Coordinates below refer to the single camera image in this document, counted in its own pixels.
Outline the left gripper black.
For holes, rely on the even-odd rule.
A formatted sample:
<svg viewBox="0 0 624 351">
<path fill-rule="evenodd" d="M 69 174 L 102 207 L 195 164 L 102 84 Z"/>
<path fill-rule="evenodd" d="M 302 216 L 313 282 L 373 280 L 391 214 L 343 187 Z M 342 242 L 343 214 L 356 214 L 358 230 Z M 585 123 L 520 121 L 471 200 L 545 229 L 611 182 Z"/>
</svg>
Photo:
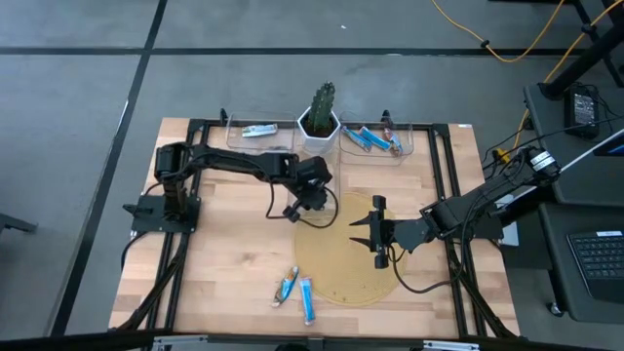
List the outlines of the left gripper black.
<svg viewBox="0 0 624 351">
<path fill-rule="evenodd" d="M 284 216 L 291 222 L 300 220 L 299 208 L 306 211 L 320 211 L 327 202 L 326 184 L 332 180 L 324 158 L 314 156 L 300 160 L 297 155 L 288 162 L 291 176 L 284 182 L 284 187 L 294 196 L 292 205 L 284 209 Z"/>
</svg>

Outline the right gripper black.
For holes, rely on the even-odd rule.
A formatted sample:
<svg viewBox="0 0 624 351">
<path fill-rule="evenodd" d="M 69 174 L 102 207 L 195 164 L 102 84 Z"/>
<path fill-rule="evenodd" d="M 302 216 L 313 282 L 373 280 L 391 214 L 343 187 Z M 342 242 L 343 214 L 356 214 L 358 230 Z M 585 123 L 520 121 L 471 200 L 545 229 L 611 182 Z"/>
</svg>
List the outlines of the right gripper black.
<svg viewBox="0 0 624 351">
<path fill-rule="evenodd" d="M 396 242 L 396 227 L 402 225 L 406 220 L 386 219 L 386 198 L 381 195 L 372 196 L 372 205 L 375 208 L 373 214 L 369 213 L 364 218 L 350 223 L 350 226 L 370 224 L 370 239 L 350 237 L 349 240 L 362 244 L 369 249 L 372 244 L 376 252 L 374 267 L 376 269 L 384 269 L 389 266 L 387 250 L 391 249 L 392 244 Z"/>
</svg>

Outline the blue white granola bar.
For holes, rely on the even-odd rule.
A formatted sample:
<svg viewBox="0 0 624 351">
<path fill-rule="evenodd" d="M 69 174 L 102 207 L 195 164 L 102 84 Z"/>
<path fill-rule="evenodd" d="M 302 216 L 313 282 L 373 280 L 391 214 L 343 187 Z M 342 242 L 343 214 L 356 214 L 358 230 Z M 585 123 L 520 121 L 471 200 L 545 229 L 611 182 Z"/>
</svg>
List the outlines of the blue white granola bar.
<svg viewBox="0 0 624 351">
<path fill-rule="evenodd" d="M 365 150 L 366 152 L 371 151 L 371 142 L 359 135 L 358 133 L 348 129 L 345 126 L 341 127 L 341 131 L 344 135 L 346 135 L 350 140 L 352 140 L 355 144 L 357 144 L 360 148 Z"/>
</svg>

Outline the green brown-print granola bar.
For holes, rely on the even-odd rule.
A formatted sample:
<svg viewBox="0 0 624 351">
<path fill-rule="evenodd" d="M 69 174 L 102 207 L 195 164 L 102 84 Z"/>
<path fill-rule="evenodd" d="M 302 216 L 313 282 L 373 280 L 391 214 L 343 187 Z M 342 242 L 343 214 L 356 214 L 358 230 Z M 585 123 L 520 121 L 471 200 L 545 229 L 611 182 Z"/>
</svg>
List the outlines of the green brown-print granola bar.
<svg viewBox="0 0 624 351">
<path fill-rule="evenodd" d="M 276 124 L 250 125 L 242 129 L 242 137 L 266 137 L 278 132 Z"/>
</svg>

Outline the light blue red-ended granola bar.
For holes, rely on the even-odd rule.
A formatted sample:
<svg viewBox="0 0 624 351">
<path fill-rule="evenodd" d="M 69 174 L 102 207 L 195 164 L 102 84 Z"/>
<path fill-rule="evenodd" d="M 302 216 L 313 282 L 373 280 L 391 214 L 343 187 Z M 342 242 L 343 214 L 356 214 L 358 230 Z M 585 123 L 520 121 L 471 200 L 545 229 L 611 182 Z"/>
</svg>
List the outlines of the light blue red-ended granola bar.
<svg viewBox="0 0 624 351">
<path fill-rule="evenodd" d="M 316 321 L 316 314 L 313 305 L 312 280 L 310 278 L 302 278 L 299 281 L 302 308 L 304 313 L 304 324 L 312 326 Z"/>
</svg>

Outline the green red-logo granola bar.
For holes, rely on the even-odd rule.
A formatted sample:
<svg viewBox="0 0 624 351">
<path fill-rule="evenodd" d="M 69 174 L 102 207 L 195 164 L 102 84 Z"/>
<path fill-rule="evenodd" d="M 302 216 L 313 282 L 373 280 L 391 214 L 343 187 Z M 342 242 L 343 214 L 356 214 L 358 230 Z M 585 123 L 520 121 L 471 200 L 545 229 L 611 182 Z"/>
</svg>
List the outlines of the green red-logo granola bar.
<svg viewBox="0 0 624 351">
<path fill-rule="evenodd" d="M 399 157 L 404 153 L 404 149 L 398 135 L 390 128 L 385 128 L 383 130 L 383 138 L 389 143 L 389 151 L 394 157 Z"/>
</svg>

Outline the blue orange-marked granola bar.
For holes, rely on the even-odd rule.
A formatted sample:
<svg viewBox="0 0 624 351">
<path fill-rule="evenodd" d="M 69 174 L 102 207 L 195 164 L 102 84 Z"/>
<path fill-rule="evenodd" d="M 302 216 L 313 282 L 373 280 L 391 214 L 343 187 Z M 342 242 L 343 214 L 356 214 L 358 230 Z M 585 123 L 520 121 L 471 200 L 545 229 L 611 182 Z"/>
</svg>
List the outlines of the blue orange-marked granola bar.
<svg viewBox="0 0 624 351">
<path fill-rule="evenodd" d="M 298 272 L 299 268 L 297 266 L 293 266 L 287 272 L 286 276 L 280 281 L 272 300 L 273 307 L 279 307 L 289 298 L 297 279 Z"/>
</svg>

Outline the round yellow woven placemat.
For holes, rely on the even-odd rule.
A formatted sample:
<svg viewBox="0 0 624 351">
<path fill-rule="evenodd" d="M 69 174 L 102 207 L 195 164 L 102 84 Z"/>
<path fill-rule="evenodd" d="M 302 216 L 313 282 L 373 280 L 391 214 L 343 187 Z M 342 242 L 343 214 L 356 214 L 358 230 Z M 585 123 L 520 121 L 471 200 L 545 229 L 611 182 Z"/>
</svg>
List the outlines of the round yellow woven placemat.
<svg viewBox="0 0 624 351">
<path fill-rule="evenodd" d="M 362 307 L 378 302 L 399 286 L 393 269 L 375 268 L 375 254 L 355 241 L 370 236 L 365 225 L 352 223 L 371 210 L 370 197 L 345 192 L 332 226 L 320 229 L 318 226 L 332 216 L 314 214 L 309 224 L 295 227 L 295 264 L 304 278 L 312 280 L 312 289 L 319 297 L 338 305 Z"/>
</svg>

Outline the green cactus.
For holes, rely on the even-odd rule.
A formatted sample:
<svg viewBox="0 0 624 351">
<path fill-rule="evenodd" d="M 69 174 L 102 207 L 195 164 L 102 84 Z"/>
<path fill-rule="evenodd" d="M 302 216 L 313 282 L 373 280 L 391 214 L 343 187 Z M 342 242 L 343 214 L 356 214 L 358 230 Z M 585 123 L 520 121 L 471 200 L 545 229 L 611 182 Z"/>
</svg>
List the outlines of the green cactus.
<svg viewBox="0 0 624 351">
<path fill-rule="evenodd" d="M 329 137 L 334 130 L 332 106 L 335 86 L 324 83 L 313 97 L 306 120 L 306 132 L 312 137 Z"/>
</svg>

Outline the dark grey desk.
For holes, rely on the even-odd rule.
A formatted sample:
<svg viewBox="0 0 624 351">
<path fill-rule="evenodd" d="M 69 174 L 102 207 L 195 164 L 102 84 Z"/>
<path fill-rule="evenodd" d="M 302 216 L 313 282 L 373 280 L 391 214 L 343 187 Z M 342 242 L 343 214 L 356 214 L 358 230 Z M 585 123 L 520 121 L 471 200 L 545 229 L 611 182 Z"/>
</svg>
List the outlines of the dark grey desk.
<svg viewBox="0 0 624 351">
<path fill-rule="evenodd" d="M 572 233 L 624 232 L 624 208 L 546 204 L 537 212 L 552 262 L 553 305 L 577 322 L 624 325 L 624 304 L 589 295 L 567 241 Z"/>
</svg>

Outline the dark grey side table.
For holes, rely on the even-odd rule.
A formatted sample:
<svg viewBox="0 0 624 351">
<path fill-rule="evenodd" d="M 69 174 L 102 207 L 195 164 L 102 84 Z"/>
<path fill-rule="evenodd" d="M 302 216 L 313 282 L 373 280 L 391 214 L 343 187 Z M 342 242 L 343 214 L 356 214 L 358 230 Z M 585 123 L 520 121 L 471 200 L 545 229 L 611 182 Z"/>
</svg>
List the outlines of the dark grey side table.
<svg viewBox="0 0 624 351">
<path fill-rule="evenodd" d="M 526 105 L 540 137 L 538 144 L 560 165 L 565 166 L 599 141 L 624 129 L 624 89 L 601 87 L 599 94 L 620 117 L 602 112 L 599 135 L 594 141 L 587 141 L 563 131 L 563 100 L 546 98 L 536 85 L 524 87 Z M 552 189 L 562 204 L 624 207 L 624 155 L 590 154 L 562 173 Z"/>
</svg>

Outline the white slender rod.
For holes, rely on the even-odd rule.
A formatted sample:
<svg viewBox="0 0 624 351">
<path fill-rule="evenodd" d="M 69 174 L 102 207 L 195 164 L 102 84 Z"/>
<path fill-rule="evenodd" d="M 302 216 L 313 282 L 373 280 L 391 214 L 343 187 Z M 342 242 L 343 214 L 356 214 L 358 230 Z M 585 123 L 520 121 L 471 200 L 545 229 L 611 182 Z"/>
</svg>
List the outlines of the white slender rod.
<svg viewBox="0 0 624 351">
<path fill-rule="evenodd" d="M 609 136 L 605 140 L 601 141 L 597 145 L 593 146 L 589 150 L 585 151 L 584 153 L 582 153 L 581 155 L 579 155 L 578 157 L 576 157 L 575 159 L 573 159 L 572 161 L 567 163 L 565 166 L 563 166 L 561 168 L 561 174 L 564 173 L 565 171 L 567 171 L 568 169 L 570 169 L 572 166 L 574 166 L 578 162 L 580 162 L 585 157 L 589 156 L 590 154 L 595 153 L 600 148 L 605 148 L 605 146 L 607 144 L 611 143 L 612 141 L 614 141 L 614 140 L 616 140 L 617 138 L 620 138 L 620 137 L 624 137 L 624 129 L 618 131 L 617 133 L 615 133 L 612 136 Z"/>
</svg>

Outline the black keyboard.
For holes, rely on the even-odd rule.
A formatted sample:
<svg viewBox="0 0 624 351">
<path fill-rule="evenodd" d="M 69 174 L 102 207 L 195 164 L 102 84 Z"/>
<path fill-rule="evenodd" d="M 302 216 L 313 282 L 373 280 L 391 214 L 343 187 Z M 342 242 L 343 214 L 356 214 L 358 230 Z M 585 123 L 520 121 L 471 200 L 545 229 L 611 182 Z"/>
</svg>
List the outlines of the black keyboard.
<svg viewBox="0 0 624 351">
<path fill-rule="evenodd" d="M 572 233 L 567 241 L 589 295 L 624 304 L 624 232 Z"/>
</svg>

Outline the black power adapter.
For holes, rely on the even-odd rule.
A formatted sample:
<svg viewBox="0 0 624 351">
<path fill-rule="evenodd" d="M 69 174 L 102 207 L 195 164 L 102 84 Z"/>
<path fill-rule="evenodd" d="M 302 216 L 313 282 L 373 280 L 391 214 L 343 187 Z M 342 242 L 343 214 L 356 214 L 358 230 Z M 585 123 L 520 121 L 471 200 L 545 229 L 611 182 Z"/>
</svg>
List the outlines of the black power adapter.
<svg viewBox="0 0 624 351">
<path fill-rule="evenodd" d="M 599 106 L 591 91 L 572 86 L 565 93 L 564 103 L 565 132 L 584 139 L 596 138 L 600 133 Z"/>
</svg>

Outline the black tripod stand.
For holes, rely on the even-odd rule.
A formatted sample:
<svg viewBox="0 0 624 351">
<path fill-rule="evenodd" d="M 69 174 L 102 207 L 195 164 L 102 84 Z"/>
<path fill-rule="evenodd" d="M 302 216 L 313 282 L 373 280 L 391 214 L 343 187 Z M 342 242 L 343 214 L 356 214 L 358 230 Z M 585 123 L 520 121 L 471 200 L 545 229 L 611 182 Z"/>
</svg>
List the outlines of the black tripod stand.
<svg viewBox="0 0 624 351">
<path fill-rule="evenodd" d="M 583 20 L 583 31 L 562 56 L 552 73 L 555 73 L 559 69 L 569 53 L 574 49 L 577 43 L 582 40 L 585 34 L 590 36 L 592 46 L 586 49 L 579 58 L 551 83 L 549 83 L 550 78 L 546 78 L 543 83 L 538 84 L 542 95 L 546 98 L 560 99 L 566 90 L 601 60 L 604 62 L 607 71 L 613 78 L 616 87 L 624 88 L 624 81 L 620 75 L 621 72 L 624 72 L 624 68 L 618 71 L 610 59 L 610 53 L 617 46 L 624 43 L 624 0 L 601 0 L 601 2 L 604 5 L 604 11 L 593 21 L 587 22 L 584 18 L 584 13 L 579 1 L 574 0 L 574 6 Z M 608 16 L 612 21 L 612 27 L 603 36 L 600 36 L 596 32 L 596 25 L 605 16 Z"/>
</svg>

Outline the grey chair base leg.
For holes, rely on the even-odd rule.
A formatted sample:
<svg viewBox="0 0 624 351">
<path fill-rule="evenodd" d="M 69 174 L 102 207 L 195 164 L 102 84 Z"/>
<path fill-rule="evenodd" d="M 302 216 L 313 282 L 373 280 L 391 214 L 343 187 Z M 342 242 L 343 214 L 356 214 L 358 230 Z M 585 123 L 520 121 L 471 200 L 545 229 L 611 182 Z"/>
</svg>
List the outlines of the grey chair base leg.
<svg viewBox="0 0 624 351">
<path fill-rule="evenodd" d="M 35 223 L 0 213 L 0 234 L 5 229 L 15 229 L 24 233 L 32 233 L 36 228 L 37 225 Z"/>
</svg>

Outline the silver aluminium rail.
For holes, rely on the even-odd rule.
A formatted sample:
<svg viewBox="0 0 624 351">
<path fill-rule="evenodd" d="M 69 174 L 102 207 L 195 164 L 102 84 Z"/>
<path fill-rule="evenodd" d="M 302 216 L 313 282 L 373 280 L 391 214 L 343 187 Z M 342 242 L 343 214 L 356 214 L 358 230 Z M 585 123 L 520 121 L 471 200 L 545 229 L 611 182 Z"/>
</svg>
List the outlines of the silver aluminium rail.
<svg viewBox="0 0 624 351">
<path fill-rule="evenodd" d="M 480 345 L 446 340 L 424 340 L 422 351 L 481 351 Z"/>
<path fill-rule="evenodd" d="M 158 336 L 153 339 L 152 351 L 172 351 L 175 346 L 207 343 L 209 337 L 206 334 L 184 334 Z"/>
</svg>

